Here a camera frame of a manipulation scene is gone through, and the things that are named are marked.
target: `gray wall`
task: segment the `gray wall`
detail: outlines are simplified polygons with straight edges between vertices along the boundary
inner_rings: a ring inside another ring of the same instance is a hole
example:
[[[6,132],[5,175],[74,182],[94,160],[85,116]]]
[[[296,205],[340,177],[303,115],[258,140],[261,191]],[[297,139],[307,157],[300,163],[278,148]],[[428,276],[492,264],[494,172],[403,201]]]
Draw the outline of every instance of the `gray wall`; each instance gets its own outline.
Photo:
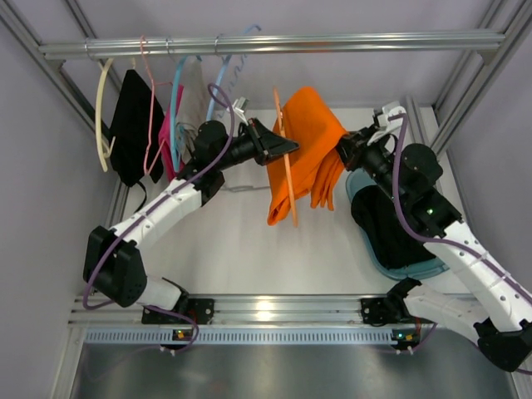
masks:
[[[43,398],[114,176],[3,26],[0,52],[0,397]]]
[[[532,290],[532,35],[451,146],[475,234]]]

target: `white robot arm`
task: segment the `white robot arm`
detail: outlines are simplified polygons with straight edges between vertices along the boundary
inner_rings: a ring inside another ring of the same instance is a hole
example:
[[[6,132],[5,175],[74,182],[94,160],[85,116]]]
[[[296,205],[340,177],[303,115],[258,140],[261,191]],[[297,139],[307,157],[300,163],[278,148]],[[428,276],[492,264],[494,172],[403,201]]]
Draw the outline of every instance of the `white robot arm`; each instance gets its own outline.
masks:
[[[385,106],[372,126],[349,133],[337,145],[346,169],[364,169],[392,200],[394,154],[385,144],[394,131],[406,131],[405,124],[397,123],[397,116],[404,118],[405,114],[398,104]],[[187,185],[227,140],[221,123],[205,122],[199,129],[193,160],[179,180],[172,181],[129,219],[111,229],[93,230],[84,279],[89,282],[92,278],[96,289],[123,307],[140,303],[182,310],[180,300],[187,292],[163,278],[146,276],[140,250],[148,249],[179,220],[206,204],[224,183],[221,170],[251,158],[265,165],[298,148],[297,143],[275,135],[257,120],[241,124],[240,129],[216,168]],[[447,264],[478,302],[446,296],[407,278],[387,294],[382,311],[389,312],[395,322],[418,317],[445,326],[478,345],[496,366],[512,372],[532,352],[532,295],[488,254],[460,213],[434,189],[441,173],[428,147],[409,145],[401,155],[401,208],[416,234],[429,241],[425,248]],[[110,249],[112,256],[103,259]]]

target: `clothes hanger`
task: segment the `clothes hanger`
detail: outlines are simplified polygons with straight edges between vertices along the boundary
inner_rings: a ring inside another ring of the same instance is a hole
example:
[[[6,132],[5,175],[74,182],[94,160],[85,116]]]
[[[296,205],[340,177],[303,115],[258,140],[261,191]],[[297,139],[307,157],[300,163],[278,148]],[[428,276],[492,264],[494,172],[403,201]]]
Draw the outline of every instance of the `clothes hanger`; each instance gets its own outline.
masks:
[[[180,163],[181,163],[181,153],[179,152],[179,147],[176,143],[176,136],[175,136],[175,125],[176,121],[175,118],[177,117],[175,108],[177,106],[177,89],[180,85],[180,79],[181,79],[181,72],[183,71],[183,65],[185,64],[187,58],[189,56],[184,56],[180,59],[180,61],[177,64],[177,67],[175,68],[175,75],[174,75],[174,82],[172,84],[172,93],[170,96],[170,153],[172,155],[172,164],[174,166],[174,172],[177,173],[180,171]],[[179,142],[182,142],[183,140],[183,130],[179,129]]]
[[[246,27],[244,31],[242,32],[242,34],[247,35],[254,29],[257,29],[259,32],[262,30],[262,28],[259,25],[253,24],[253,25],[250,25],[249,27]],[[222,36],[223,35],[220,34],[216,37],[216,42],[214,44],[214,50],[216,50],[216,43]],[[227,67],[229,66],[229,61],[231,61],[231,57],[232,57],[232,54],[228,54],[227,56],[225,56],[225,58],[221,57],[223,60],[223,63],[222,63],[222,67],[220,68],[218,72],[218,77],[216,78],[216,86],[220,86],[220,83],[222,82],[222,79],[224,78],[224,74],[227,71]],[[238,67],[235,67],[234,74],[238,78],[237,71],[240,71],[240,69]],[[214,96],[216,96],[217,94],[218,94],[218,91],[214,89]],[[209,108],[207,110],[207,117],[205,118],[206,121],[210,121],[212,119],[213,112],[214,112],[214,99],[211,98],[209,101]]]
[[[281,111],[281,101],[279,100],[279,93],[277,92],[277,87],[273,87],[273,100],[275,101],[275,110],[277,112],[277,122],[279,126],[279,133],[281,137],[286,138],[286,133],[284,132],[284,121],[283,121],[283,111]],[[290,158],[288,154],[283,156],[284,158],[284,169],[286,170],[286,181],[288,184],[288,200],[290,201],[290,209],[292,210],[292,222],[293,227],[298,227],[298,211],[296,210],[296,197],[293,192],[293,182],[292,182],[292,170],[290,169]]]
[[[106,86],[107,73],[109,72],[109,68],[111,68],[112,63],[113,58],[109,58],[101,69],[100,80],[98,81],[98,88],[96,90],[96,104],[94,110],[96,151],[98,153],[98,159],[100,160],[101,168],[104,172],[108,171],[106,160],[111,156],[113,145],[115,144],[115,137],[111,139],[111,145],[108,145],[103,140],[101,134],[101,103],[103,102],[103,91]]]
[[[155,79],[153,78],[153,74],[151,73],[150,63],[148,62],[148,57],[144,53],[144,42],[145,42],[145,37],[143,35],[140,38],[140,55],[142,56],[142,61],[144,61],[146,72],[148,73],[148,77],[150,78],[150,83],[151,83],[150,121],[148,123],[148,145],[146,146],[146,153],[144,155],[144,163],[143,163],[144,174],[149,175],[151,173],[151,170],[155,166],[155,162],[157,161],[157,158],[159,158],[160,152],[162,151],[162,148],[163,148],[162,145],[159,145],[159,149],[157,150],[155,157],[152,160],[150,167],[148,168],[147,166],[148,155],[150,153],[150,148],[151,148],[151,131],[152,131],[152,125],[153,125],[153,108],[155,105],[155,88],[157,86],[162,86],[162,85],[171,85],[172,82],[171,81],[166,81],[162,83],[155,82]]]

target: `yellow hanger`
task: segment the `yellow hanger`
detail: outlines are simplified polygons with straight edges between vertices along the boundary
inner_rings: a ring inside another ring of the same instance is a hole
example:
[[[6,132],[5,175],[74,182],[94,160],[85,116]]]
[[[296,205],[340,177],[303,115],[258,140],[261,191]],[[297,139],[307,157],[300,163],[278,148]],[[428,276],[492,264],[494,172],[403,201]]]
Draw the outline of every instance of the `yellow hanger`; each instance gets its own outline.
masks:
[[[113,145],[115,144],[115,137],[112,138],[111,145],[108,145],[101,137],[101,103],[103,102],[103,89],[106,85],[107,72],[111,68],[113,59],[109,58],[106,64],[101,69],[100,81],[98,82],[98,90],[96,91],[96,105],[94,112],[94,125],[96,127],[96,150],[98,151],[98,159],[100,160],[101,168],[107,172],[107,158],[111,156]]]

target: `black cloth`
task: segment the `black cloth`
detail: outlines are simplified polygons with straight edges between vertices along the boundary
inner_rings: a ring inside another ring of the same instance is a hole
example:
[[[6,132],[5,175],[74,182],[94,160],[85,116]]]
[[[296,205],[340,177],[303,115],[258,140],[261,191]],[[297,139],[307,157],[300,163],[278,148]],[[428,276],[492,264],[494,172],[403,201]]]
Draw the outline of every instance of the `black cloth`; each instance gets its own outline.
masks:
[[[111,123],[111,137],[115,144],[111,152],[111,165],[128,187],[135,185],[144,175],[144,156],[148,146],[148,125],[150,123],[151,89],[144,80],[130,69],[126,73],[122,89],[116,103],[115,115]],[[165,115],[155,99],[151,127],[151,147],[148,153],[150,167],[159,149],[159,130]],[[150,177],[156,183],[163,174],[163,164],[159,159],[151,170]]]
[[[405,232],[393,203],[376,185],[369,185],[355,194],[351,215],[366,232],[377,260],[385,268],[403,268],[435,258]]]

